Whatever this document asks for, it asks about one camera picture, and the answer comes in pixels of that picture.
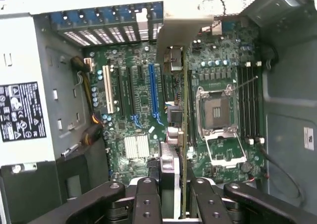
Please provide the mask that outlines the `open metal socket cover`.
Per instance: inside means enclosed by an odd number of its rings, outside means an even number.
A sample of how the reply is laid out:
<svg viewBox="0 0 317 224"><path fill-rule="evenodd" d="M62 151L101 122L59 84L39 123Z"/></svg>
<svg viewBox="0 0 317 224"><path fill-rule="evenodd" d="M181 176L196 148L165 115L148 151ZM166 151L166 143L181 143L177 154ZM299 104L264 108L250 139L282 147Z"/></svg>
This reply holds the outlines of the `open metal socket cover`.
<svg viewBox="0 0 317 224"><path fill-rule="evenodd" d="M211 133L204 137L212 167L236 168L247 161L237 132Z"/></svg>

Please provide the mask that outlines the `silver chipset heatsink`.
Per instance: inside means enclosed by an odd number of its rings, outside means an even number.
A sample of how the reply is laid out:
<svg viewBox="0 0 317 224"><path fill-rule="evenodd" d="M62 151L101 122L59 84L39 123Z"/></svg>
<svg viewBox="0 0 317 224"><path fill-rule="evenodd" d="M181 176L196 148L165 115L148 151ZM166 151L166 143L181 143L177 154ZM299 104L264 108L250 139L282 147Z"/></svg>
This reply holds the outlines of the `silver chipset heatsink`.
<svg viewBox="0 0 317 224"><path fill-rule="evenodd" d="M150 156L147 135L125 137L124 148L127 159L147 158Z"/></svg>

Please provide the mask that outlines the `CPU socket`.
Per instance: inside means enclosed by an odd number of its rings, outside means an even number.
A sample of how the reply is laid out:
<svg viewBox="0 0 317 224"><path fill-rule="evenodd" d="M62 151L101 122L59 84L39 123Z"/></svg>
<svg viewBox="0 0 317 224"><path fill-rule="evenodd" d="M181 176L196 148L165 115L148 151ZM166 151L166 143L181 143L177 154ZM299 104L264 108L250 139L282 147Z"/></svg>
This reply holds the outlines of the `CPU socket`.
<svg viewBox="0 0 317 224"><path fill-rule="evenodd" d="M198 87L196 119L202 140L234 137L238 131L238 108L233 85L213 91Z"/></svg>

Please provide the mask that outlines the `black RAM slot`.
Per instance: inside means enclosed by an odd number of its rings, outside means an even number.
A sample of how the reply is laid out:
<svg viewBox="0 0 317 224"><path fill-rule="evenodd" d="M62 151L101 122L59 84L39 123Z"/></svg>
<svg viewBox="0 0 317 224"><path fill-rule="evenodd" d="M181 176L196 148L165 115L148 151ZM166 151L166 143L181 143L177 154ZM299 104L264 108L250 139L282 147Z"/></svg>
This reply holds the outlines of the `black RAM slot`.
<svg viewBox="0 0 317 224"><path fill-rule="evenodd" d="M197 147L196 139L196 120L195 120L195 110L194 110L194 99L192 91L192 70L188 71L188 88L189 88L189 117L190 117L190 143L193 147Z"/></svg>
<svg viewBox="0 0 317 224"><path fill-rule="evenodd" d="M244 91L243 91L243 68L237 68L239 82L239 111L240 111L240 130L241 137L245 137L245 115L244 115Z"/></svg>
<svg viewBox="0 0 317 224"><path fill-rule="evenodd" d="M244 80L245 82L248 80L248 68L244 68ZM244 86L244 99L245 99L245 127L246 127L246 132L245 135L246 137L249 138L250 136L250 129L249 129L249 95L248 95L248 85Z"/></svg>
<svg viewBox="0 0 317 224"><path fill-rule="evenodd" d="M265 142L265 139L262 136L261 133L261 121L260 121L260 93L259 93L259 78L261 76L261 67L257 66L254 69L255 77L256 79L254 80L254 100L255 100L255 140L258 144L263 145Z"/></svg>
<svg viewBox="0 0 317 224"><path fill-rule="evenodd" d="M249 67L248 71L247 71L247 76L249 79L249 83L248 83L248 98L249 98L249 117L250 117L250 121L249 121L249 139L253 140L253 136L254 136L254 109L253 109L253 74L252 74L252 68Z"/></svg>

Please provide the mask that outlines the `green motherboard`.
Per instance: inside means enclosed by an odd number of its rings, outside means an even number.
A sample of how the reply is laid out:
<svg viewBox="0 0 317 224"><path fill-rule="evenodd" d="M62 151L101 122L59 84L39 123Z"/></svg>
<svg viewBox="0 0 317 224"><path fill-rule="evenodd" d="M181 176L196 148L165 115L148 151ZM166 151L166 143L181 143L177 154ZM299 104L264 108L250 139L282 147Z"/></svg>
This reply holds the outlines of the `green motherboard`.
<svg viewBox="0 0 317 224"><path fill-rule="evenodd" d="M206 142L197 130L196 92L202 86L205 90L219 90L227 84L239 85L237 68L262 65L259 55L259 28L254 23L244 24L241 21L218 23L220 33L206 28L200 31L186 53L188 71L192 70L192 91L196 120L197 147L190 143L190 117L188 105L188 144L187 160L196 176L213 179L216 183L231 181L254 181L265 174L265 161L256 146L255 131L253 140L241 137L239 91L235 90L238 108L238 131L247 161L236 168L212 167ZM177 146L180 134L182 112L176 100L180 99L181 78L179 74L165 73L161 65L155 63L157 45L153 41L136 44L96 47L86 51L85 61L91 66L91 104L94 121L104 124L103 139L105 142L109 177L127 184L131 179L147 175L150 161L160 157L159 146L168 143ZM152 115L152 98L149 79L149 63L155 67L156 89L159 120ZM103 66L109 65L114 100L114 113L109 114L106 107ZM133 76L136 114L131 115L131 104L128 90L127 68ZM121 117L117 68L122 74L125 117ZM262 117L262 87L259 78L261 133L264 137ZM255 100L253 81L253 115L255 127ZM127 159L124 138L136 135L147 135L150 156L147 158Z"/></svg>

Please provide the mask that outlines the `blue expansion slot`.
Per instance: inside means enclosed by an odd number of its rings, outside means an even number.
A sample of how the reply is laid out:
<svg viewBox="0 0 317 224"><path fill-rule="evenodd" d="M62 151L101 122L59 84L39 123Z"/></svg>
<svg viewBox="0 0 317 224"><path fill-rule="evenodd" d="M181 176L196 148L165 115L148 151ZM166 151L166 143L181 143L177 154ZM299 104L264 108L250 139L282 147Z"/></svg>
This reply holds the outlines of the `blue expansion slot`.
<svg viewBox="0 0 317 224"><path fill-rule="evenodd" d="M156 89L156 76L155 76L155 67L153 63L149 63L149 79L150 79L150 88L151 88L151 98L152 98L152 115L156 120L159 120L158 112L158 101L157 101L157 89Z"/></svg>

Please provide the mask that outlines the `black expansion slot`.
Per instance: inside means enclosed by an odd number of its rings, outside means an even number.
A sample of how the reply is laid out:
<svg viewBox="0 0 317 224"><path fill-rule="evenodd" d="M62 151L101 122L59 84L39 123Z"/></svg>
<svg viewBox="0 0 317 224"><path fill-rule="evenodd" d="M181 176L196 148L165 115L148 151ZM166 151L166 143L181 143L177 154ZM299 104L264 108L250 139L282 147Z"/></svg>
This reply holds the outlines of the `black expansion slot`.
<svg viewBox="0 0 317 224"><path fill-rule="evenodd" d="M120 68L117 68L117 80L118 80L118 90L119 90L119 105L121 117L125 117L124 110L124 94L123 94L123 83L122 83L122 74Z"/></svg>
<svg viewBox="0 0 317 224"><path fill-rule="evenodd" d="M131 68L127 68L127 77L128 77L128 90L129 90L129 98L131 104L131 115L134 116L136 114L135 108L135 96L134 96L134 88L133 88L133 76Z"/></svg>

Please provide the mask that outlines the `white expansion slot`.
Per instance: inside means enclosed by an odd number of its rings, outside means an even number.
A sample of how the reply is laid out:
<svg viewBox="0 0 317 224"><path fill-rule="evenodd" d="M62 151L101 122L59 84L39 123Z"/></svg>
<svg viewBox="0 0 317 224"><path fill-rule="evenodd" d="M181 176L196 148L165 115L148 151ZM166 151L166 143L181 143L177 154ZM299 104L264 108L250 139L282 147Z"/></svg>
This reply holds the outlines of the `white expansion slot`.
<svg viewBox="0 0 317 224"><path fill-rule="evenodd" d="M109 114L112 114L112 113L114 113L114 100L113 100L111 72L110 72L109 65L103 66L103 76L104 76L104 87L105 87L107 112Z"/></svg>

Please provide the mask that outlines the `thin metal locking lever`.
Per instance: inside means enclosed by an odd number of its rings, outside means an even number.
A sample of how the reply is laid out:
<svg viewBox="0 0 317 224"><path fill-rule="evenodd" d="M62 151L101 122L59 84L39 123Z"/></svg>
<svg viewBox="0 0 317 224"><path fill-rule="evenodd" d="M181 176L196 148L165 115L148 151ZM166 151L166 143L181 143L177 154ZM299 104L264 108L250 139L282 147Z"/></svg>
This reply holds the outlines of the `thin metal locking lever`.
<svg viewBox="0 0 317 224"><path fill-rule="evenodd" d="M238 90L238 89L242 88L243 86L245 86L245 85L247 85L247 84L249 84L249 83L251 83L251 82L253 82L254 80L257 80L257 79L258 79L258 76L255 76L255 77L247 80L246 82L243 82L242 84L238 85L237 87L235 87L234 90Z"/></svg>

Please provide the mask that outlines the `open black PC case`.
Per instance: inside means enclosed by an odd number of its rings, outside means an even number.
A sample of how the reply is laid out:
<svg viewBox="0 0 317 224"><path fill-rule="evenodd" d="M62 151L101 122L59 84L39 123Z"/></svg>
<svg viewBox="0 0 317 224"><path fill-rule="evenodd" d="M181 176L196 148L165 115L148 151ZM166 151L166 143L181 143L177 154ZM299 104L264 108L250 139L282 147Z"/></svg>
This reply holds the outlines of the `open black PC case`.
<svg viewBox="0 0 317 224"><path fill-rule="evenodd" d="M57 160L20 173L0 168L0 224L29 224L105 182L120 182L109 177L104 124L94 121L86 51L146 41L157 45L168 12L213 14L213 23L199 32L209 28L219 34L218 23L233 21L258 26L265 142L256 148L264 158L265 174L254 181L231 182L301 208L309 213L309 224L317 224L317 0L0 0L0 19L45 19L52 32L81 49L70 63L83 85L90 120L79 142ZM231 182L196 176L187 160L186 218L176 218L179 149L168 143L159 149L160 157L150 161L147 175L120 182L126 187L123 199L100 213L84 212L81 224L132 224L141 178L157 182L163 224L202 224L197 212L191 213L191 204L197 207L192 179L207 179L221 197Z"/></svg>

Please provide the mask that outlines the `silver power supply unit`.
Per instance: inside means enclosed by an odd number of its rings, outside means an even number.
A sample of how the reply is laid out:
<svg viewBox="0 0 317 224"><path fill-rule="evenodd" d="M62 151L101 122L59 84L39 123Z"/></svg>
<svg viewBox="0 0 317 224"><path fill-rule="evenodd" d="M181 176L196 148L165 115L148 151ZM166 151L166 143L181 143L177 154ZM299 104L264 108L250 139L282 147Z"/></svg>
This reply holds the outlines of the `silver power supply unit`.
<svg viewBox="0 0 317 224"><path fill-rule="evenodd" d="M0 168L36 170L79 142L90 122L70 63L80 54L45 19L0 19Z"/></svg>

